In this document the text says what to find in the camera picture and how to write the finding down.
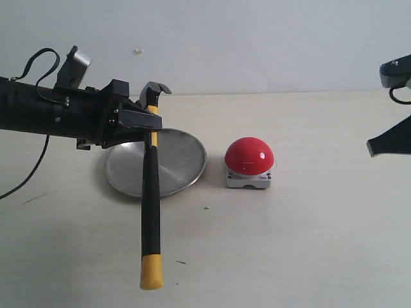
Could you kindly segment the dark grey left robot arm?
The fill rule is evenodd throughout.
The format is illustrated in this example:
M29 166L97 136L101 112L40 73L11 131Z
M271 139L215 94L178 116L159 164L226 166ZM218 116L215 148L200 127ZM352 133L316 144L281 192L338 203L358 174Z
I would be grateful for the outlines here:
M1 78L1 129L72 138L79 150L143 141L162 129L160 116L134 103L128 83L54 89Z

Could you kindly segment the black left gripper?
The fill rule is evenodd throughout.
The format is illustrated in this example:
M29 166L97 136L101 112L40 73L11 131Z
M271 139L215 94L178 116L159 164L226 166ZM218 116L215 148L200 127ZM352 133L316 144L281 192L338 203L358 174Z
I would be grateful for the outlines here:
M162 130L159 115L128 99L127 81L112 80L101 90L55 85L53 93L63 103L53 106L53 135L76 139L80 150L139 142L146 133Z

